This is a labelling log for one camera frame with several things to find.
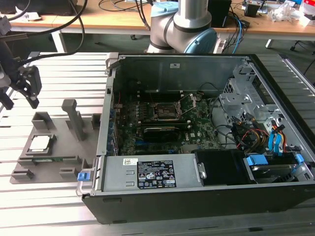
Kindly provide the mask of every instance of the black box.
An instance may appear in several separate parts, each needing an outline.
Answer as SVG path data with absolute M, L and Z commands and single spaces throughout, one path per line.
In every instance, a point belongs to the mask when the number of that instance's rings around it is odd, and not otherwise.
M 224 28 L 231 3 L 232 0 L 209 0 L 208 11 L 212 15 L 212 28 Z

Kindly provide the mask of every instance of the desk leg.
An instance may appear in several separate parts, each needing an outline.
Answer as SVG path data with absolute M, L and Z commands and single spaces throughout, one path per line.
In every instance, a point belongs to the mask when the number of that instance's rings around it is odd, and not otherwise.
M 271 48 L 273 41 L 274 41 L 273 39 L 268 39 L 268 42 L 266 44 L 266 48 Z
M 51 33 L 58 53 L 66 53 L 67 49 L 63 40 L 63 34 L 60 31 Z
M 222 53 L 222 50 L 225 46 L 226 40 L 229 38 L 229 33 L 219 33 L 217 38 L 217 43 L 215 45 L 215 49 L 213 53 Z

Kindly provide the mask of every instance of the blue latch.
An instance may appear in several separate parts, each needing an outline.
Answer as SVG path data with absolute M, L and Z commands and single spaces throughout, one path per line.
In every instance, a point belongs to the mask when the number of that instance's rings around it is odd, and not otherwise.
M 90 181 L 91 173 L 81 172 L 78 174 L 78 181 Z
M 250 155 L 246 158 L 248 165 L 268 165 L 268 161 L 264 155 Z
M 295 159 L 299 162 L 299 164 L 304 162 L 304 158 L 303 158 L 303 156 L 301 154 L 296 154 L 295 155 Z
M 270 136 L 269 136 L 269 140 L 268 140 L 268 148 L 270 151 L 274 151 L 275 154 L 277 154 L 278 156 L 282 156 L 282 152 L 280 152 L 279 146 L 281 143 L 281 135 L 277 134 L 275 135 L 273 133 L 274 129 L 271 130 Z

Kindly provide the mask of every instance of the metal bracket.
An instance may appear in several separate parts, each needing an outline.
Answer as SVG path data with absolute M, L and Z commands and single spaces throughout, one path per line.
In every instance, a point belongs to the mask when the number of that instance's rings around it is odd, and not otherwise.
M 116 67 L 119 64 L 119 60 L 120 60 L 119 53 L 108 53 L 105 59 L 106 68 L 112 69 Z

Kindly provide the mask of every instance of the white sticker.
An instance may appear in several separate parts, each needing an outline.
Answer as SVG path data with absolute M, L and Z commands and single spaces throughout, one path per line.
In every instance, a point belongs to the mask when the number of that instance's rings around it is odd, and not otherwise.
M 171 69 L 179 69 L 181 65 L 179 63 L 172 63 L 170 64 L 169 68 Z
M 124 166 L 136 166 L 138 162 L 138 158 L 124 158 L 123 165 Z

